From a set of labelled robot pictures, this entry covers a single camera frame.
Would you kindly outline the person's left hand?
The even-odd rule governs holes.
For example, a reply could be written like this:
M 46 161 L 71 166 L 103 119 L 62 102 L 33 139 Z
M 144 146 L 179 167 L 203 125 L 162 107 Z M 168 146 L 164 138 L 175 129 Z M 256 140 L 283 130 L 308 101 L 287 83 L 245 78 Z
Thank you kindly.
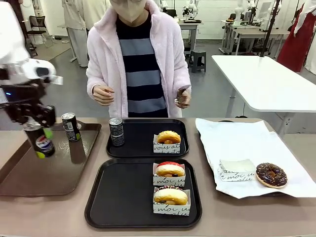
M 175 105 L 180 109 L 185 109 L 190 106 L 191 93 L 189 92 L 190 85 L 186 85 L 177 91 L 176 98 L 174 99 Z

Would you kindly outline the person's right hand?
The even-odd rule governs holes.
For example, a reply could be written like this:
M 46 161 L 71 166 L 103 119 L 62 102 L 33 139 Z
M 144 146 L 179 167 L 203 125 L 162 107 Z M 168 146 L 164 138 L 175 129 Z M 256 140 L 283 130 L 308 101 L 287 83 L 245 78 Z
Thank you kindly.
M 93 88 L 93 99 L 101 106 L 109 106 L 114 102 L 114 91 L 112 88 L 103 85 L 96 85 Z

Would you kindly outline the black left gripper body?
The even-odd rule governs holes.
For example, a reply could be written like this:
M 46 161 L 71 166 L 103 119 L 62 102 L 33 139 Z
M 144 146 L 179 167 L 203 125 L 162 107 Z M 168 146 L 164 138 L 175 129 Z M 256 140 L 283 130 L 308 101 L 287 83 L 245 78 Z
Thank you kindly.
M 0 88 L 3 90 L 6 99 L 5 102 L 0 103 L 1 109 L 10 105 L 39 101 L 40 98 L 46 95 L 45 86 L 41 82 L 1 85 Z

